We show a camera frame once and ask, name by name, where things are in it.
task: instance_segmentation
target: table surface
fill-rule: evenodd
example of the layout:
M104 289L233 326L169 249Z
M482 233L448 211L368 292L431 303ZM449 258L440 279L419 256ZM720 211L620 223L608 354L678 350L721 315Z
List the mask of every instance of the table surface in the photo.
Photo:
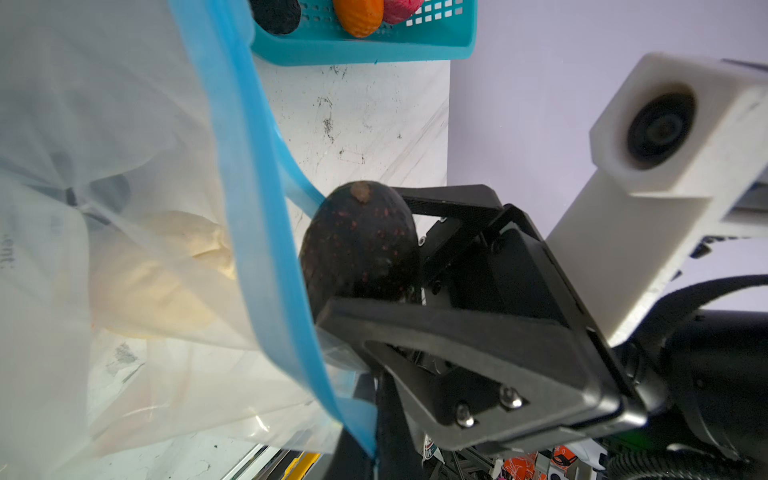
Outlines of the table surface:
M450 62L292 68L255 62L293 156L324 194L358 179L445 185ZM299 246L310 219L291 204L290 216ZM419 234L434 221L418 217ZM142 342L131 339L107 352L99 389L124 388L144 361ZM100 458L72 478L219 480L252 448L241 439L184 435Z

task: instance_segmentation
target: wall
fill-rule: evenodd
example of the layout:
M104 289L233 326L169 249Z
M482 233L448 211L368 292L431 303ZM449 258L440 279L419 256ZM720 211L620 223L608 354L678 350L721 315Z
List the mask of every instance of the wall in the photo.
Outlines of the wall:
M592 175L589 128L643 54L768 63L765 0L478 1L475 53L451 65L448 182L490 185L545 236ZM766 240L717 244L670 287L745 273L768 273ZM768 310L766 293L718 306Z

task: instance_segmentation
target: pink object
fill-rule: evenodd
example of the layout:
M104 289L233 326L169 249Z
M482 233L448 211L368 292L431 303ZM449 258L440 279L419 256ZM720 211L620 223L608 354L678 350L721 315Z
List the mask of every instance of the pink object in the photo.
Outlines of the pink object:
M384 0L384 22L395 25L411 18L424 0Z

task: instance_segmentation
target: dark avocado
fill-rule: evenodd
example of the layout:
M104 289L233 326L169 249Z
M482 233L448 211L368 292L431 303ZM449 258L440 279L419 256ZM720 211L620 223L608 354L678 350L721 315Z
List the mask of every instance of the dark avocado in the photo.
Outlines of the dark avocado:
M300 261L315 319L332 296L399 300L419 276L411 210L386 185L342 185L307 228Z
M301 22L299 0L250 0L253 20L272 35L288 35Z

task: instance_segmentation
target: orange object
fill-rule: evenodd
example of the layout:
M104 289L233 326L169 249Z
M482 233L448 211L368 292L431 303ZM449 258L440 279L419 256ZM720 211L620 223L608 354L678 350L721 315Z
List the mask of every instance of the orange object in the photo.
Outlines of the orange object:
M333 0L339 23L357 38L376 31L384 19L384 0Z

